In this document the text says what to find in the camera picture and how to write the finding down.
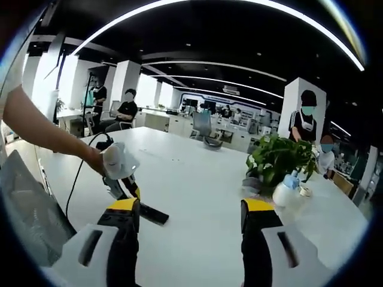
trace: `black t-shirt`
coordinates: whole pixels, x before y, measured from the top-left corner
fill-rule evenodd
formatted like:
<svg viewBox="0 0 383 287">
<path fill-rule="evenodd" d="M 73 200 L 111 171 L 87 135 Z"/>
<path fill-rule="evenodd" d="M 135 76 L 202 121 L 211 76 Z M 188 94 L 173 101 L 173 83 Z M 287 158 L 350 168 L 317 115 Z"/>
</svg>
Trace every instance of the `black t-shirt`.
<svg viewBox="0 0 383 287">
<path fill-rule="evenodd" d="M 118 108 L 118 112 L 124 115 L 131 115 L 133 118 L 136 116 L 138 112 L 138 108 L 135 102 L 123 102 L 121 107 Z M 124 121 L 126 123 L 131 123 L 133 120 L 122 120 L 121 118 L 116 118 L 116 121 Z"/>
<path fill-rule="evenodd" d="M 313 129 L 311 132 L 309 130 L 305 130 L 302 127 L 302 119 L 300 118 L 300 113 L 302 113 L 302 111 L 294 111 L 291 114 L 290 125 L 288 127 L 288 130 L 290 131 L 290 136 L 288 138 L 295 141 L 292 129 L 293 129 L 293 127 L 296 127 L 298 129 L 298 132 L 299 132 L 301 138 L 304 141 L 313 142 L 317 139 L 317 122 L 314 120 L 312 115 L 304 115 L 302 113 L 303 120 L 309 124 L 313 124 Z"/>
<path fill-rule="evenodd" d="M 107 98 L 107 88 L 105 88 L 104 86 L 102 86 L 101 88 L 93 87 L 91 91 L 93 91 L 93 100 L 100 100 L 100 99 Z M 96 107 L 94 108 L 94 112 L 101 113 L 103 104 L 104 102 L 102 103 L 96 102 L 95 103 Z"/>
</svg>

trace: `black ceiling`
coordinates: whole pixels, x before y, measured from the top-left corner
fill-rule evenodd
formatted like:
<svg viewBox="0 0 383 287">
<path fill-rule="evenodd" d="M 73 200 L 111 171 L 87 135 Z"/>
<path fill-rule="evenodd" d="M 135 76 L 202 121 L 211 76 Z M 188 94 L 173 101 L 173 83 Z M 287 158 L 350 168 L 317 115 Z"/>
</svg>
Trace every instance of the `black ceiling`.
<svg viewBox="0 0 383 287">
<path fill-rule="evenodd" d="M 86 39 L 116 17 L 151 2 L 154 0 L 62 0 L 50 26 L 38 27 L 36 33 L 54 35 L 64 30 L 68 37 Z M 353 51 L 337 22 L 317 1 L 278 2 L 321 23 Z M 377 27 L 382 22 L 379 16 L 382 4 L 376 0 L 342 0 L 338 3 L 366 45 L 369 61 L 364 72 L 360 72 L 331 40 L 313 27 L 275 9 L 243 1 L 194 0 L 159 7 L 119 23 L 93 42 L 118 51 L 124 59 L 142 63 L 198 60 L 267 72 L 287 81 L 223 66 L 154 66 L 168 75 L 241 83 L 281 96 L 286 84 L 302 77 L 327 92 L 331 101 L 326 114 L 328 121 L 337 122 L 356 140 L 370 141 L 371 122 L 383 120 L 383 100 L 375 90 L 382 63 L 377 47 L 382 40 L 381 27 Z M 214 81 L 177 80 L 204 90 L 222 91 L 223 87 L 223 83 Z M 282 99 L 243 87 L 239 87 L 239 91 L 242 97 L 265 102 L 268 109 L 281 111 Z"/>
</svg>

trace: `person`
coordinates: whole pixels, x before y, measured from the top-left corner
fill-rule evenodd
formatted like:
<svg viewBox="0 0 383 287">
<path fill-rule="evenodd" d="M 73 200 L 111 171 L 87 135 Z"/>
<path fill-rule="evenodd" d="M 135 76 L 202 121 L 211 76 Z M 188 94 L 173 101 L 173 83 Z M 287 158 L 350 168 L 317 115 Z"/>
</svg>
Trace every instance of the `person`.
<svg viewBox="0 0 383 287">
<path fill-rule="evenodd" d="M 321 140 L 321 145 L 318 147 L 318 171 L 326 179 L 332 177 L 335 170 L 335 155 L 332 151 L 334 141 L 331 136 L 325 135 Z"/>
<path fill-rule="evenodd" d="M 312 114 L 317 106 L 317 97 L 313 91 L 305 90 L 301 95 L 302 105 L 299 111 L 294 111 L 290 117 L 288 137 L 292 141 L 315 142 L 317 139 L 317 122 Z"/>
<path fill-rule="evenodd" d="M 126 90 L 126 101 L 117 110 L 117 116 L 113 120 L 106 120 L 100 122 L 101 130 L 109 133 L 116 130 L 125 130 L 132 127 L 132 121 L 138 112 L 134 98 L 136 96 L 136 90 L 130 88 Z"/>
<path fill-rule="evenodd" d="M 96 85 L 90 89 L 93 93 L 93 112 L 96 114 L 93 116 L 93 124 L 92 127 L 93 134 L 97 134 L 100 131 L 100 118 L 102 113 L 102 105 L 107 100 L 107 88 L 100 82 L 98 79 Z"/>
<path fill-rule="evenodd" d="M 241 110 L 240 109 L 237 109 L 235 111 L 235 114 L 234 114 L 234 118 L 233 118 L 233 124 L 239 124 L 240 120 L 241 120 Z"/>
<path fill-rule="evenodd" d="M 229 105 L 226 105 L 222 109 L 222 117 L 223 118 L 231 118 L 232 117 L 232 111 L 230 110 L 230 106 Z"/>
<path fill-rule="evenodd" d="M 17 55 L 5 79 L 0 94 L 0 120 L 25 141 L 54 152 L 77 156 L 104 176 L 100 151 L 54 125 L 38 110 L 23 90 L 23 61 L 27 47 L 27 44 L 24 45 Z"/>
</svg>

